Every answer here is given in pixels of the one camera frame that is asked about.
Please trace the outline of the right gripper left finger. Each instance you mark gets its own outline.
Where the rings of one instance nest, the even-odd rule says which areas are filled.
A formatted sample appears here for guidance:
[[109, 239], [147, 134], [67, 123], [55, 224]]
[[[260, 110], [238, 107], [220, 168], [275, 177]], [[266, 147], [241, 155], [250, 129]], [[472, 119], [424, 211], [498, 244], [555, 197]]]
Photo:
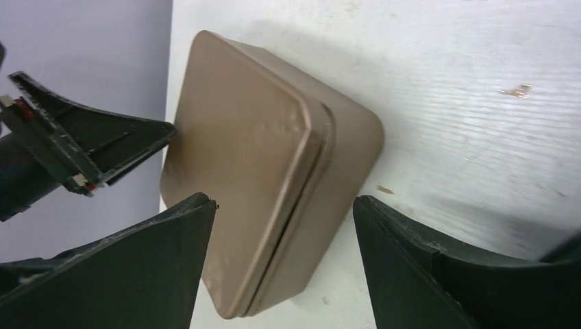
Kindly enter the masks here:
[[2, 328], [188, 328], [217, 203], [195, 193], [53, 258], [1, 264]]

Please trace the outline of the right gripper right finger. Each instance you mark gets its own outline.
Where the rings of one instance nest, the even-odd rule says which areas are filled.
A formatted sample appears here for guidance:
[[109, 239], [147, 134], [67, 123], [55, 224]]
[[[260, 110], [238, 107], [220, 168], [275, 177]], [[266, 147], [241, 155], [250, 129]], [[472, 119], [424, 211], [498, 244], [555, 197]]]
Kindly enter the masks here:
[[539, 260], [491, 252], [371, 195], [352, 213], [378, 328], [579, 328], [580, 237]]

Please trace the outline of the gold chocolate box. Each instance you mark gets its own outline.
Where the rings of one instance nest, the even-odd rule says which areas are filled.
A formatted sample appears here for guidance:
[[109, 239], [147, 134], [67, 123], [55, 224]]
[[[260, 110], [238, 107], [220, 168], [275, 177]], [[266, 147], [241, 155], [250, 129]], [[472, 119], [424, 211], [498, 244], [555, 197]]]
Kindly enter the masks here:
[[230, 40], [236, 50], [276, 74], [329, 116], [330, 133], [307, 184], [301, 214], [290, 221], [256, 290], [237, 308], [218, 309], [224, 319], [251, 317], [298, 294], [307, 286], [384, 146], [378, 116], [328, 84], [261, 47]]

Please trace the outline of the brown box lid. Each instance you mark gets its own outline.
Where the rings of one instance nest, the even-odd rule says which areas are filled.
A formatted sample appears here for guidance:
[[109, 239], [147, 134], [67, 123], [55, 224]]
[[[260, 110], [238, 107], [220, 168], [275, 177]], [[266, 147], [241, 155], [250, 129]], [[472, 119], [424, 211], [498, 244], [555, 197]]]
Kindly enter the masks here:
[[312, 95], [209, 31], [193, 39], [161, 179], [172, 206], [196, 192], [218, 204], [203, 269], [217, 313], [244, 315], [328, 134]]

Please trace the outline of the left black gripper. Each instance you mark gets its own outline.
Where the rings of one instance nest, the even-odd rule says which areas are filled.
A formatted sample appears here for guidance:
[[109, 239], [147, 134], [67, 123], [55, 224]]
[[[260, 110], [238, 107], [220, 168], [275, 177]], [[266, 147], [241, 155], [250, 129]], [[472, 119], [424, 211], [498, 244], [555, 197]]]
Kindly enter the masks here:
[[23, 71], [8, 79], [21, 92], [1, 96], [1, 221], [25, 212], [59, 186], [90, 196], [113, 185], [169, 144], [165, 121], [83, 106]]

